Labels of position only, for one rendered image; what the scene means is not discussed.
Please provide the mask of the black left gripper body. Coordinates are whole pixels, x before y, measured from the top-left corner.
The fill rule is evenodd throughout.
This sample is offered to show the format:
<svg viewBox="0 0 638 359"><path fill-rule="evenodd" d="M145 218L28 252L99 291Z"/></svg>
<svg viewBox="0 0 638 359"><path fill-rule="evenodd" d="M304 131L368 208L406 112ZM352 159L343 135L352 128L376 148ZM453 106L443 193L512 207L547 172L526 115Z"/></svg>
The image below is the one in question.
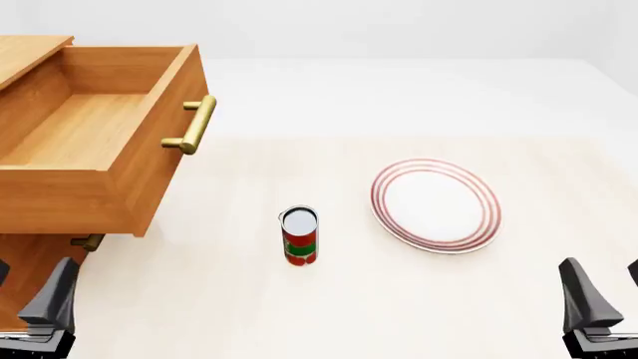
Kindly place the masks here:
<svg viewBox="0 0 638 359"><path fill-rule="evenodd" d="M67 359L76 340L75 330L71 325L0 331L0 359Z"/></svg>

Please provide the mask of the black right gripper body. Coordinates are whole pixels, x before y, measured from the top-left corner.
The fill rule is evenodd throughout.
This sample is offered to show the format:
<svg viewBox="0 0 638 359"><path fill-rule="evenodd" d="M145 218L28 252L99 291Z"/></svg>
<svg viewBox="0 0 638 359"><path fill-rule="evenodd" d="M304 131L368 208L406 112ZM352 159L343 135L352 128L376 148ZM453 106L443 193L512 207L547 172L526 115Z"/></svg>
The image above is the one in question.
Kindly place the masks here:
<svg viewBox="0 0 638 359"><path fill-rule="evenodd" d="M562 340L572 359L638 359L638 333L566 325L563 331Z"/></svg>

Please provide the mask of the closed wooden drawer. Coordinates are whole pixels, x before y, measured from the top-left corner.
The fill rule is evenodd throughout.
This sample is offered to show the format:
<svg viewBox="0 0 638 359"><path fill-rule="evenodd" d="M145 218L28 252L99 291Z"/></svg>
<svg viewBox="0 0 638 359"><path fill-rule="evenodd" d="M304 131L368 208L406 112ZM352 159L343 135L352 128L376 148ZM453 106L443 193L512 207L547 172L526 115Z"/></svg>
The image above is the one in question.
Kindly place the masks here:
<svg viewBox="0 0 638 359"><path fill-rule="evenodd" d="M0 287L0 300L30 301L64 257L82 264L88 252L71 244L72 235L0 234L0 259L10 271Z"/></svg>

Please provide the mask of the open wooden drawer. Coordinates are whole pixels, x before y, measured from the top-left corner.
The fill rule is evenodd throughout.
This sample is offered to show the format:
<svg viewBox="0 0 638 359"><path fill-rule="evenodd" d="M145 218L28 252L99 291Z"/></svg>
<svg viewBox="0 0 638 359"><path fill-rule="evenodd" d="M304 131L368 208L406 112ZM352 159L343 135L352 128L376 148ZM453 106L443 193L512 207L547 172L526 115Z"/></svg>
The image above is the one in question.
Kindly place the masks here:
<svg viewBox="0 0 638 359"><path fill-rule="evenodd" d="M70 97L0 160L16 234L143 236L184 155L181 138L209 95L199 49L64 47L52 59Z"/></svg>

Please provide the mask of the wooden cabinet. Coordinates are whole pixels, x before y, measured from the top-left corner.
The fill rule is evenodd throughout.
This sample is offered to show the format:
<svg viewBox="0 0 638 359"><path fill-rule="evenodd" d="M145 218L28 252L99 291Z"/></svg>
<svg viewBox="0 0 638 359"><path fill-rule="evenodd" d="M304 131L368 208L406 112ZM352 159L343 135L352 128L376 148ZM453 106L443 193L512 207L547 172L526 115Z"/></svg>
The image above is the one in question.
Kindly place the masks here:
<svg viewBox="0 0 638 359"><path fill-rule="evenodd" d="M72 42L71 36L0 35L0 160L70 97L52 57ZM0 234L16 234L7 229L18 219L3 203L9 189L0 184ZM0 331L26 328L17 313L28 302L0 300Z"/></svg>

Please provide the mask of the white plate with red rings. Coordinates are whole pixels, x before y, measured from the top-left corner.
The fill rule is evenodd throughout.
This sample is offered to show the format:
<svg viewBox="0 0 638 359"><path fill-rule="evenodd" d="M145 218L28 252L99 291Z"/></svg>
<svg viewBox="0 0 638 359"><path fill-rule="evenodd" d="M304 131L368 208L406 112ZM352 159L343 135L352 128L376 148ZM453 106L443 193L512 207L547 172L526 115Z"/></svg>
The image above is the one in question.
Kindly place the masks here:
<svg viewBox="0 0 638 359"><path fill-rule="evenodd" d="M470 253L503 225L496 193L457 164L416 158L384 167L370 187L374 217L404 243L432 253Z"/></svg>

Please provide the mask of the red and green tin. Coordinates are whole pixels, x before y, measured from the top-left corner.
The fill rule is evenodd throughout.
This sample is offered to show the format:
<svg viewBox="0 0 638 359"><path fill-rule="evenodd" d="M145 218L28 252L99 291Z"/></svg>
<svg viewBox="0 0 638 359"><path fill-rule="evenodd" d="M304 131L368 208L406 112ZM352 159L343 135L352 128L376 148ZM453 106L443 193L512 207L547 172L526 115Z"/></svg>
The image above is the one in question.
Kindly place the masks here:
<svg viewBox="0 0 638 359"><path fill-rule="evenodd" d="M318 256L318 215L307 205L293 205L282 211L278 220L282 232L284 256L291 265L304 266Z"/></svg>

